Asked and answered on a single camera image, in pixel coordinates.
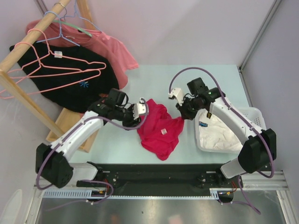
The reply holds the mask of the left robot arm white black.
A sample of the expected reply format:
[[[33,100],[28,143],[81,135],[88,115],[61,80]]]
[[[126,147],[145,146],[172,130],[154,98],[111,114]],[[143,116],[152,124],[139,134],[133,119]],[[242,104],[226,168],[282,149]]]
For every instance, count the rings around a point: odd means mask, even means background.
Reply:
[[[108,96],[92,103],[83,117],[56,141],[46,145],[40,144],[36,149],[36,186],[43,178],[50,186],[63,188],[70,182],[89,182],[99,186],[103,182],[103,174],[95,165],[88,162],[73,167],[70,165],[74,153],[92,134],[106,123],[113,124],[124,130],[139,129],[145,122],[149,109],[146,100],[141,98],[138,103],[128,105],[126,93],[111,89]]]

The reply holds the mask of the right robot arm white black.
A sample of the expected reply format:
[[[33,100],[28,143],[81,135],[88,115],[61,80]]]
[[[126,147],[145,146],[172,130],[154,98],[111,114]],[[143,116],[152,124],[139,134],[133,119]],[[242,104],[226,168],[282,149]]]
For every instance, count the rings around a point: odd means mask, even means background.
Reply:
[[[225,97],[219,86],[209,89],[201,78],[187,84],[191,97],[186,97],[180,88],[169,88],[169,99],[176,99],[176,108],[183,119],[193,120],[201,109],[220,118],[237,136],[242,144],[237,158],[221,166],[215,181],[220,187],[227,187],[233,177],[245,173],[259,172],[266,165],[274,172],[277,156],[277,138],[272,129],[262,129],[239,112]]]

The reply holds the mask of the magenta t shirt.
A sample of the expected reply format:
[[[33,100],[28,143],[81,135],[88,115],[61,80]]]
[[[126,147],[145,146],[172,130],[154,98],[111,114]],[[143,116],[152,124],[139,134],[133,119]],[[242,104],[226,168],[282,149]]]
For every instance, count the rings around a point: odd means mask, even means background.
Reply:
[[[181,117],[172,118],[163,104],[153,99],[147,101],[149,114],[142,118],[145,122],[137,130],[141,145],[154,153],[158,159],[167,160],[179,143],[179,135],[184,128]]]

